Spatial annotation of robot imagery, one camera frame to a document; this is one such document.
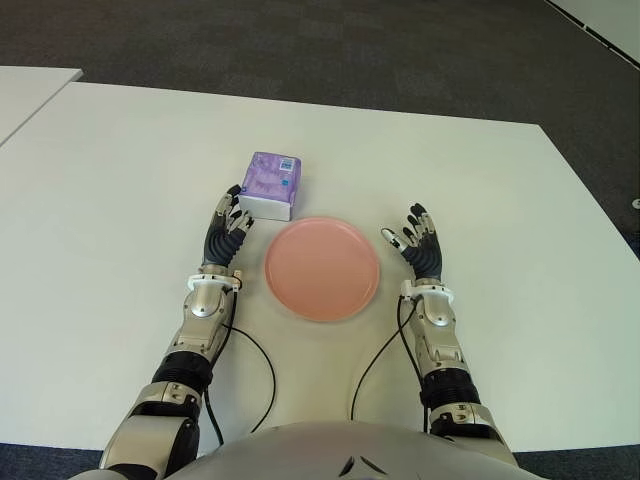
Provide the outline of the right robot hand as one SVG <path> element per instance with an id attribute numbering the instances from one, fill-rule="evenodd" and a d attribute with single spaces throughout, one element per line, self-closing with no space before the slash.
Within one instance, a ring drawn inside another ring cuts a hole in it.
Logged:
<path id="1" fill-rule="evenodd" d="M 420 203 L 413 204 L 409 211 L 407 221 L 410 228 L 403 228 L 403 236 L 389 228 L 382 228 L 381 234 L 409 264 L 416 280 L 440 281 L 443 257 L 435 224 Z"/>

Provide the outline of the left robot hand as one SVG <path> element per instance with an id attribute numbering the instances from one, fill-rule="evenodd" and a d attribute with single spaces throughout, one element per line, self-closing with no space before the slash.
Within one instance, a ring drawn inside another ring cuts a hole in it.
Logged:
<path id="1" fill-rule="evenodd" d="M 239 207 L 240 185 L 233 185 L 219 200 L 206 232 L 201 266 L 228 267 L 243 245 L 255 220 Z"/>

